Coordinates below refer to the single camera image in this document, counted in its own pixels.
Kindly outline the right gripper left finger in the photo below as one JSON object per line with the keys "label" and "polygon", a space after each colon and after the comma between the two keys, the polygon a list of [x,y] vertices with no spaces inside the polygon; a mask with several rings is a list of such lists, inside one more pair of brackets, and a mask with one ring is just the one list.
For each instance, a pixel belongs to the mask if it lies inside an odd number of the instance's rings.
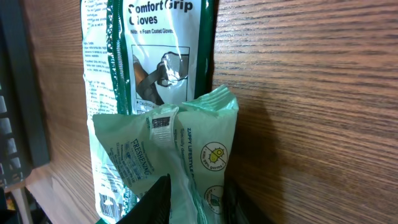
{"label": "right gripper left finger", "polygon": [[170,175],[160,177],[118,224],[169,224],[171,192]]}

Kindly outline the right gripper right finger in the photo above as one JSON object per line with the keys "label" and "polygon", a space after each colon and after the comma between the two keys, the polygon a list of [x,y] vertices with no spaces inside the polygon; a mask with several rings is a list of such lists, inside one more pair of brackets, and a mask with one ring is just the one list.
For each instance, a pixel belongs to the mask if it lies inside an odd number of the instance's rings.
{"label": "right gripper right finger", "polygon": [[226,179],[223,191],[223,217],[227,224],[273,224],[233,179]]}

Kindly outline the mint green sachet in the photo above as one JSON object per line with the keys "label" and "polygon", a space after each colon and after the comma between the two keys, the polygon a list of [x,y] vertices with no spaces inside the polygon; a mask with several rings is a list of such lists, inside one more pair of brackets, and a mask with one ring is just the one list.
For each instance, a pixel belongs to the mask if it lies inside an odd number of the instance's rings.
{"label": "mint green sachet", "polygon": [[226,86],[137,115],[96,114],[95,134],[123,183],[142,198],[171,178],[172,223],[223,223],[224,172],[238,102]]}

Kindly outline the green 3M gloves package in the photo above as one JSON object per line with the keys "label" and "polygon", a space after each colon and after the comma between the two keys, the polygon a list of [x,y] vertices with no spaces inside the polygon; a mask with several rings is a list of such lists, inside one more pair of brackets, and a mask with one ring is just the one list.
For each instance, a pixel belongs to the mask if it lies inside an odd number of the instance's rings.
{"label": "green 3M gloves package", "polygon": [[87,114],[141,114],[205,92],[212,1],[82,0]]}

